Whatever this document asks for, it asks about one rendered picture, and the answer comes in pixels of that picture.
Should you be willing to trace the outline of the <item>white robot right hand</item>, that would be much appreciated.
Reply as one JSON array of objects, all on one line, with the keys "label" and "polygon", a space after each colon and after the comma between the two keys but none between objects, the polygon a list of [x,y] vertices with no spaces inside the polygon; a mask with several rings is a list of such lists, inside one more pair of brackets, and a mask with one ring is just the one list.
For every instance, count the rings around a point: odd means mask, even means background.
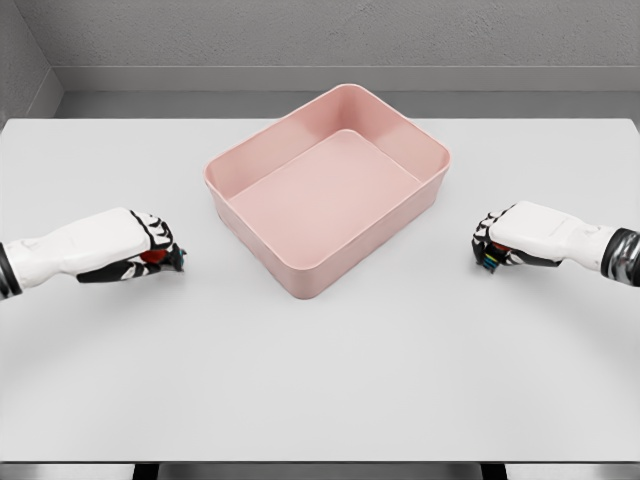
[{"label": "white robot right hand", "polygon": [[575,216],[520,201],[488,213],[478,223],[471,240],[472,250],[478,265],[481,251],[494,242],[511,250],[506,266],[557,267],[566,259],[577,262],[586,226]]}]

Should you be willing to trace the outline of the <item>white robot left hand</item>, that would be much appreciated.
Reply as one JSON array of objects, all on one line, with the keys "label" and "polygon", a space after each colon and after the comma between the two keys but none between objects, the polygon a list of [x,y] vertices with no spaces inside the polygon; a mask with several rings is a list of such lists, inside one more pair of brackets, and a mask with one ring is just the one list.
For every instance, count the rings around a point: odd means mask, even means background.
[{"label": "white robot left hand", "polygon": [[177,245],[163,219],[122,207],[74,221],[47,235],[61,273],[83,284],[112,283],[164,271],[140,254]]}]

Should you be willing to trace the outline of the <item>pink rectangular basket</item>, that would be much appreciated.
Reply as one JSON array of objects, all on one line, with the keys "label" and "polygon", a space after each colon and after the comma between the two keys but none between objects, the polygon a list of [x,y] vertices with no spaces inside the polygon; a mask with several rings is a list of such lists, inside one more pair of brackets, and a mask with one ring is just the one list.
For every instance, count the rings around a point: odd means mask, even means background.
[{"label": "pink rectangular basket", "polygon": [[342,84],[213,158],[223,223],[292,296],[310,299],[430,208],[449,150]]}]

